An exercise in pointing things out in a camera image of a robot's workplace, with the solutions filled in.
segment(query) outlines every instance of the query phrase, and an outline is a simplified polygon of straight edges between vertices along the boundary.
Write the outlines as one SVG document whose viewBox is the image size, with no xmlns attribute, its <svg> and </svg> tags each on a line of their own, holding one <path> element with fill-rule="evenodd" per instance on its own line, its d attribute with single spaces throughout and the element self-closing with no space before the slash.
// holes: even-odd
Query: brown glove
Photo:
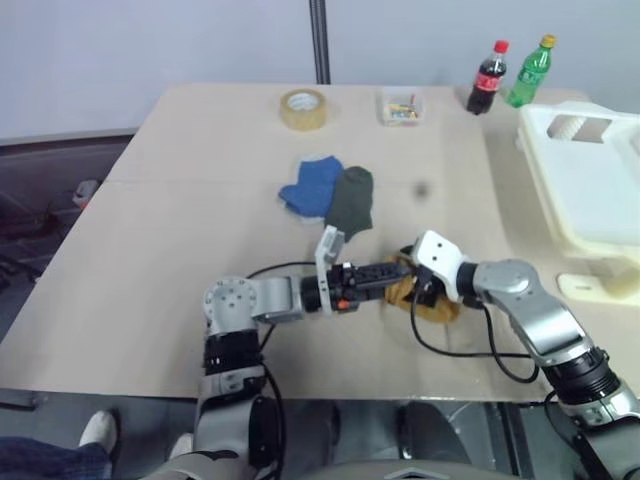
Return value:
<svg viewBox="0 0 640 480">
<path fill-rule="evenodd" d="M 387 262 L 399 263 L 414 267 L 413 263 L 402 255 L 388 257 Z M 411 298 L 410 294 L 414 287 L 414 277 L 406 277 L 400 283 L 391 285 L 385 289 L 384 298 L 391 305 L 400 307 L 409 312 L 411 303 L 406 298 Z M 460 305 L 451 302 L 446 296 L 441 295 L 436 300 L 433 308 L 426 305 L 416 305 L 416 316 L 435 323 L 449 323 L 454 321 L 460 313 Z"/>
</svg>

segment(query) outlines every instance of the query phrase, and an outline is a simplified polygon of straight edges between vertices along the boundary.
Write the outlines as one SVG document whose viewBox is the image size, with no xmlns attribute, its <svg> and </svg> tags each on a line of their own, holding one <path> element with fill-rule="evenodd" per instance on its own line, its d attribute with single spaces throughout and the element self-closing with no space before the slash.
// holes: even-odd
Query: blue sock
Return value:
<svg viewBox="0 0 640 480">
<path fill-rule="evenodd" d="M 336 179 L 343 171 L 334 157 L 314 162 L 301 162 L 298 183 L 287 185 L 278 193 L 287 208 L 303 217 L 324 217 L 329 211 Z"/>
</svg>

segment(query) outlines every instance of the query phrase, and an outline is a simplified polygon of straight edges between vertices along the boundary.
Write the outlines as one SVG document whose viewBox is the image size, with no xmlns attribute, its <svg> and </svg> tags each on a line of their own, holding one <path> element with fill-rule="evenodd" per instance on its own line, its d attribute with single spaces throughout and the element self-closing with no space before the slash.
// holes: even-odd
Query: dark green sock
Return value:
<svg viewBox="0 0 640 480">
<path fill-rule="evenodd" d="M 369 230 L 373 204 L 373 176 L 362 167 L 350 167 L 336 180 L 333 199 L 324 224 L 344 232 L 345 242 L 356 233 Z"/>
</svg>

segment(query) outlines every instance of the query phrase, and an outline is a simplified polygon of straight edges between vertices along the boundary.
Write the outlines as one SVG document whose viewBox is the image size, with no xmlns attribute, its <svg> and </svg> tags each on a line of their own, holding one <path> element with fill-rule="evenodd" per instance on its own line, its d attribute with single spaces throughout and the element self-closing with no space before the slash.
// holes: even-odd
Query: beige tabletop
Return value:
<svg viewBox="0 0 640 480">
<path fill-rule="evenodd" d="M 317 87 L 327 97 L 327 125 L 300 133 L 277 113 L 292 88 L 189 85 L 163 96 L 0 345 L 0 387 L 195 397 L 207 285 L 312 258 L 322 225 L 304 224 L 277 200 L 300 160 L 311 156 L 335 155 L 374 176 L 374 228 L 346 245 L 344 261 L 379 261 L 430 228 L 476 260 L 532 260 L 555 294 L 557 273 L 586 268 L 554 253 L 514 147 L 516 112 L 502 100 L 477 118 L 462 108 L 464 92 L 425 88 L 424 125 L 388 128 L 376 120 L 375 88 Z M 550 102 L 581 98 L 542 93 Z M 421 183 L 426 197 L 415 194 Z M 638 311 L 571 307 L 640 390 L 633 368 Z M 496 313 L 496 324 L 499 348 L 522 351 L 506 318 Z M 426 321 L 420 328 L 444 348 L 488 348 L 475 311 L 447 328 Z M 543 380 L 513 383 L 491 360 L 425 351 L 411 336 L 408 315 L 380 302 L 280 326 L 266 362 L 294 398 L 528 401 L 548 389 Z M 510 364 L 530 371 L 529 362 Z"/>
</svg>

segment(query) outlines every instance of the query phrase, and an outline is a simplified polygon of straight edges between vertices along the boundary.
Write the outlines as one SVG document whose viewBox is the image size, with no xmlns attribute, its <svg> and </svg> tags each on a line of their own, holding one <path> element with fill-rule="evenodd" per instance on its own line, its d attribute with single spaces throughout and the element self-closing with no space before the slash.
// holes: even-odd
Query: white shoe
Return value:
<svg viewBox="0 0 640 480">
<path fill-rule="evenodd" d="M 193 433 L 183 433 L 173 444 L 169 460 L 193 451 Z"/>
<path fill-rule="evenodd" d="M 116 446 L 118 440 L 118 427 L 116 419 L 111 413 L 100 410 L 93 414 L 89 419 L 89 423 L 84 427 L 82 437 L 78 446 L 87 445 L 89 443 L 99 443 L 104 450 L 110 454 L 113 447 Z"/>
</svg>

